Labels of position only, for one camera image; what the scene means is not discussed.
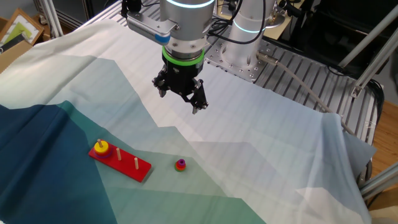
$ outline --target metal plate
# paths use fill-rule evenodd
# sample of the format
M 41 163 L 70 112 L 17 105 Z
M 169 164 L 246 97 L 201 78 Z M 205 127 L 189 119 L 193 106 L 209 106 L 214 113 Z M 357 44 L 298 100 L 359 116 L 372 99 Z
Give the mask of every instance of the metal plate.
M 210 48 L 209 51 L 207 51 L 205 55 L 207 63 L 219 67 L 225 72 L 229 72 L 233 75 L 236 75 L 239 78 L 243 78 L 244 80 L 254 83 L 260 76 L 262 70 L 266 66 L 266 63 L 262 61 L 257 61 L 253 64 L 253 66 L 245 69 L 235 67 L 230 63 L 228 63 L 227 61 L 225 61 L 221 56 L 221 48 L 224 43 L 225 41 L 220 39 L 215 44 L 213 44 L 213 46 Z M 266 51 L 266 49 L 267 49 L 266 46 L 264 45 L 260 46 L 261 51 L 264 52 Z

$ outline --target black cable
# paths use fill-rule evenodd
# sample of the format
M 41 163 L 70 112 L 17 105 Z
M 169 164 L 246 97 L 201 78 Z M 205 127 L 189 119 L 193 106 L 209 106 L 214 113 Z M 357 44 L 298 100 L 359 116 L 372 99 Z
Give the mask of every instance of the black cable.
M 237 40 L 231 40 L 231 39 L 229 39 L 229 38 L 223 37 L 222 35 L 215 34 L 215 33 L 212 32 L 212 31 L 209 31 L 209 34 L 212 35 L 212 36 L 218 37 L 218 38 L 220 38 L 220 39 L 223 39 L 223 40 L 226 40 L 226 41 L 235 43 L 235 44 L 250 44 L 250 43 L 253 43 L 253 42 L 256 41 L 260 36 L 262 36 L 262 34 L 263 34 L 263 32 L 264 32 L 262 29 L 264 28 L 264 26 L 265 26 L 265 24 L 266 24 L 266 0 L 263 0 L 262 2 L 263 2 L 263 11 L 262 11 L 261 28 L 260 28 L 260 31 L 259 31 L 259 33 L 257 34 L 257 36 L 256 36 L 255 38 L 253 38 L 252 40 L 245 41 L 245 42 L 237 41 Z
M 241 6 L 242 6 L 242 1 L 239 1 L 234 14 L 232 15 L 232 17 L 229 20 L 213 16 L 214 17 L 212 20 L 213 23 L 211 25 L 212 29 L 209 31 L 208 35 L 212 36 L 212 35 L 214 35 L 214 33 L 216 31 L 218 31 L 216 34 L 220 34 L 224 29 L 226 29 L 228 27 L 228 25 L 232 25 L 232 21 L 238 14 Z
M 378 198 L 378 196 L 380 196 L 382 192 L 378 193 L 377 195 L 375 195 L 372 200 L 368 203 L 368 205 L 366 206 L 368 209 L 371 207 L 371 205 L 373 204 L 373 202 L 375 201 L 375 199 Z
M 379 82 L 376 80 L 370 80 L 366 86 L 372 91 L 374 94 L 374 98 L 377 103 L 377 120 L 376 120 L 376 125 L 379 123 L 380 117 L 381 117 L 381 112 L 383 111 L 383 104 L 384 104 L 384 92 L 383 88 L 380 85 Z
M 104 4 L 104 9 L 106 9 L 107 7 L 109 7 L 108 4 L 109 4 L 110 2 L 112 2 L 112 4 L 113 4 L 113 3 L 116 2 L 116 0 L 107 0 L 107 1 L 105 2 L 105 4 Z
M 334 74 L 334 75 L 337 75 L 337 76 L 349 77 L 350 75 L 352 75 L 352 74 L 345 74 L 344 69 L 341 68 L 341 67 L 333 67 L 333 68 L 334 68 L 335 70 L 337 70 L 337 72 L 339 72 L 339 73 L 336 73 L 336 72 L 334 72 L 333 70 L 331 70 L 331 69 L 330 69 L 331 65 L 328 65 L 328 66 L 326 66 L 326 67 L 327 67 L 327 69 L 329 70 L 330 73 L 332 73 L 332 74 Z
M 156 5 L 156 4 L 160 4 L 160 2 L 155 2 L 155 3 L 149 4 L 149 5 L 144 5 L 144 4 L 141 2 L 141 6 L 144 6 L 144 7 L 154 6 L 154 5 Z

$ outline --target wooden floor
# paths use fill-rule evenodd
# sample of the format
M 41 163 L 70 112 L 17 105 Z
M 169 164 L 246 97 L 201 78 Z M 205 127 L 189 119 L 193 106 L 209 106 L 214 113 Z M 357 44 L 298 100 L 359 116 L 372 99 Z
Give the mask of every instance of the wooden floor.
M 374 177 L 398 161 L 398 106 L 384 102 L 380 122 L 377 125 L 373 146 L 377 149 L 373 156 Z M 398 205 L 398 185 L 386 191 L 374 201 L 370 210 L 386 208 L 382 213 L 396 211 Z
M 377 149 L 373 156 L 373 173 L 382 170 L 398 161 L 398 106 L 384 102 L 380 122 L 376 128 L 373 146 Z

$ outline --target cardboard box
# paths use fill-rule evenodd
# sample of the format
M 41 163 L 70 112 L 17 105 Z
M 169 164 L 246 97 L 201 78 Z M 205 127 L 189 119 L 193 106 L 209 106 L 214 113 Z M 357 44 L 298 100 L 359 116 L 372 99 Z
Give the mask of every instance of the cardboard box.
M 32 46 L 30 43 L 24 40 L 0 54 L 0 75 L 13 61 L 15 61 L 15 59 L 19 58 L 19 56 L 23 55 L 31 48 Z
M 3 17 L 0 17 L 0 32 L 2 31 L 2 29 L 6 26 L 8 22 L 8 19 L 5 19 Z

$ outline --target cable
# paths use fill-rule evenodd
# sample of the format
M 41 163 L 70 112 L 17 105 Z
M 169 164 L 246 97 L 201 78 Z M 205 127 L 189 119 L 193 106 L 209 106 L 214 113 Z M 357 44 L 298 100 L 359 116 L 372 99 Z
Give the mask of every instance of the cable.
M 154 6 L 154 5 L 156 5 L 156 4 L 160 4 L 160 2 L 155 2 L 155 3 L 149 4 L 149 5 L 144 5 L 144 4 L 141 2 L 141 6 L 144 6 L 144 7 Z
M 226 40 L 226 41 L 228 41 L 228 42 L 235 43 L 235 44 L 250 44 L 250 43 L 253 43 L 253 42 L 256 41 L 260 36 L 262 36 L 262 34 L 263 34 L 263 30 L 262 30 L 262 29 L 264 28 L 264 26 L 265 26 L 265 24 L 266 24 L 266 0 L 263 0 L 262 2 L 263 2 L 263 3 L 262 3 L 262 4 L 263 4 L 263 11 L 262 11 L 261 28 L 260 28 L 260 31 L 259 31 L 259 33 L 257 34 L 257 36 L 256 36 L 255 38 L 253 38 L 252 40 L 245 41 L 245 42 L 237 41 L 237 40 L 231 40 L 231 39 L 229 39 L 229 38 L 223 37 L 222 35 L 216 34 L 216 33 L 212 32 L 212 31 L 209 31 L 209 34 L 212 35 L 212 36 L 218 37 L 218 38 L 220 38 L 220 39 Z
M 278 65 L 280 68 L 282 68 L 283 70 L 285 70 L 286 73 L 288 73 L 293 79 L 295 79 L 296 81 L 298 81 L 300 83 L 300 85 L 312 96 L 315 98 L 315 100 L 323 107 L 323 109 L 328 112 L 328 113 L 333 113 L 332 110 L 326 105 L 324 104 L 324 102 L 319 99 L 319 97 L 310 89 L 310 87 L 308 87 L 299 77 L 297 77 L 295 75 L 294 72 L 290 71 L 285 65 L 283 65 L 280 62 L 276 62 L 276 65 Z M 354 132 L 352 130 L 350 130 L 349 127 L 347 127 L 347 125 L 343 122 L 343 120 L 341 120 L 341 125 L 342 127 L 351 135 L 355 136 Z
M 376 80 L 370 80 L 366 86 L 372 91 L 374 94 L 374 98 L 377 101 L 377 120 L 376 125 L 379 123 L 381 112 L 383 111 L 383 104 L 384 104 L 384 92 L 383 88 L 379 82 Z
M 212 36 L 212 35 L 214 35 L 214 33 L 216 31 L 218 31 L 218 32 L 215 34 L 220 34 L 221 32 L 223 32 L 223 30 L 225 30 L 228 27 L 228 25 L 232 25 L 232 22 L 233 22 L 234 18 L 236 17 L 236 15 L 238 15 L 238 12 L 239 12 L 241 6 L 242 6 L 242 1 L 239 1 L 234 14 L 232 15 L 232 17 L 229 20 L 213 16 L 214 17 L 213 23 L 211 25 L 212 29 L 209 31 L 208 35 Z
M 328 66 L 326 66 L 326 67 L 327 67 L 327 69 L 329 70 L 329 72 L 332 73 L 332 74 L 334 74 L 334 75 L 341 76 L 341 77 L 349 77 L 349 76 L 350 76 L 350 74 L 344 74 L 344 69 L 341 68 L 341 67 L 338 67 L 339 69 L 333 68 L 333 69 L 337 70 L 337 72 L 340 72 L 340 73 L 336 73 L 336 72 L 334 72 L 333 70 L 331 70 L 331 69 L 330 69 L 330 67 L 331 67 L 330 65 L 328 65 Z
M 116 2 L 116 0 L 107 0 L 107 1 L 105 2 L 105 4 L 104 4 L 104 9 L 106 9 L 107 7 L 109 7 L 109 3 L 113 4 L 113 3 L 115 3 L 115 2 Z
M 371 207 L 371 205 L 373 204 L 373 202 L 378 198 L 378 196 L 380 196 L 382 192 L 379 192 L 377 195 L 375 195 L 372 200 L 368 203 L 368 205 L 366 206 L 368 209 Z

